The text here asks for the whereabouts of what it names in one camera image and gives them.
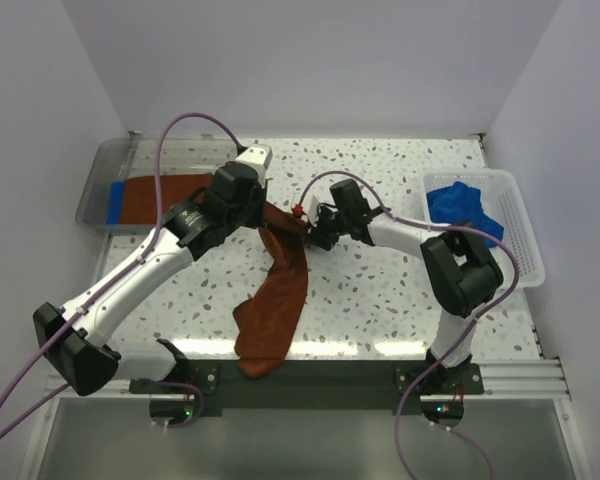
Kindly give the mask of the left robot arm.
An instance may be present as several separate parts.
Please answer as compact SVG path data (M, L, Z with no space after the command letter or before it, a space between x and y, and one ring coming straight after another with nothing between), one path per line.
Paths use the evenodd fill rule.
M266 192L265 166L225 164L205 190L173 205L162 224L90 290L61 307L45 303L34 312L45 358L78 395L90 395L114 379L153 380L169 393L185 386L185 357L169 341L125 353L107 343L129 314L172 276L238 228L259 227Z

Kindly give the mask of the brown towel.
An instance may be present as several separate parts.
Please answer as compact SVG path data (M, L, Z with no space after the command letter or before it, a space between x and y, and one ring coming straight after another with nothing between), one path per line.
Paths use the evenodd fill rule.
M274 205L258 230L273 263L256 293L233 310L237 366L248 378L263 377L284 363L308 291L305 223Z
M207 187L212 174L165 175L160 179L162 211L186 200L194 191ZM119 225L155 225L157 202L152 176L134 177L124 182Z

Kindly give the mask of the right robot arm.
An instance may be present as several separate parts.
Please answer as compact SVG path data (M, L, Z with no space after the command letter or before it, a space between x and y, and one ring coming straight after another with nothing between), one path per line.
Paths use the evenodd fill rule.
M348 236L372 247L382 247L423 261L430 288L440 306L425 370L413 380L420 392L448 392L471 363L478 310L502 286L504 276L483 237L469 223L434 224L401 219L384 205L371 207L359 184L347 179L330 187L332 201L313 196L294 209L307 216L306 240L331 250Z

